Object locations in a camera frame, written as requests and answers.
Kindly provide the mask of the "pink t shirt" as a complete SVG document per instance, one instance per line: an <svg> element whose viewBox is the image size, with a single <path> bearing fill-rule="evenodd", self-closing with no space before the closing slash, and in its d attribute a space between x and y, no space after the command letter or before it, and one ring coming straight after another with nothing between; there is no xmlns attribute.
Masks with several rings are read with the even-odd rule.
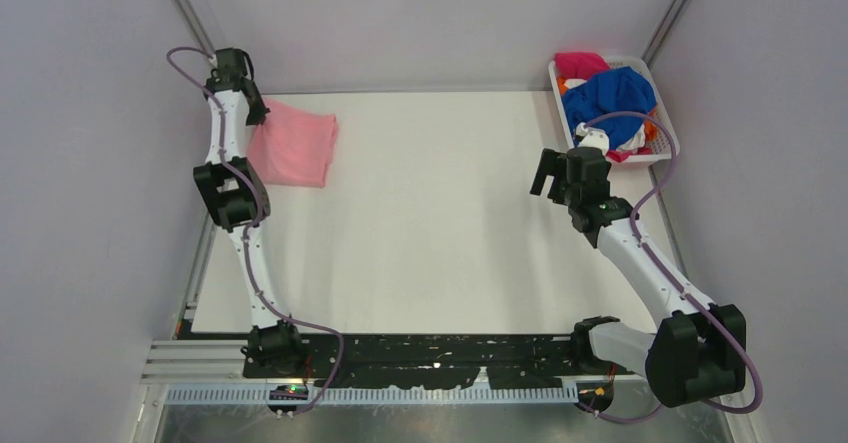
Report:
<svg viewBox="0 0 848 443"><path fill-rule="evenodd" d="M334 157L339 125L332 114L315 114L265 98L269 113L248 146L248 160L266 185L323 188Z"/></svg>

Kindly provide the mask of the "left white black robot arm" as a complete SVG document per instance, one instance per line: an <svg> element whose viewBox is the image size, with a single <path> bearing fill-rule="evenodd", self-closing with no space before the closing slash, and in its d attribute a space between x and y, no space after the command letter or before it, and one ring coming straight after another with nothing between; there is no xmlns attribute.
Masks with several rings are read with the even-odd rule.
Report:
<svg viewBox="0 0 848 443"><path fill-rule="evenodd" d="M270 200L247 156L251 130L265 122L270 110L245 51L217 50L210 63L202 91L211 111L211 147L193 178L212 222L231 241L245 279L251 327L241 348L244 375L293 377L305 368L307 352L273 288L262 228L271 214Z"/></svg>

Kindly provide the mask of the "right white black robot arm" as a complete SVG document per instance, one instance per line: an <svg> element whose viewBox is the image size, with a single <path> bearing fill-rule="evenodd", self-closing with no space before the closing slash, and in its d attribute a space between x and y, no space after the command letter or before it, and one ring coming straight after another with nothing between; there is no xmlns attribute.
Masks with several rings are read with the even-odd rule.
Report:
<svg viewBox="0 0 848 443"><path fill-rule="evenodd" d="M530 192L567 207L574 229L625 277L657 329L636 330L616 317L575 324L570 357L584 373L615 365L646 379L673 408L744 390L747 324L734 305L718 305L656 247L633 206L611 192L611 164L597 148L545 149Z"/></svg>

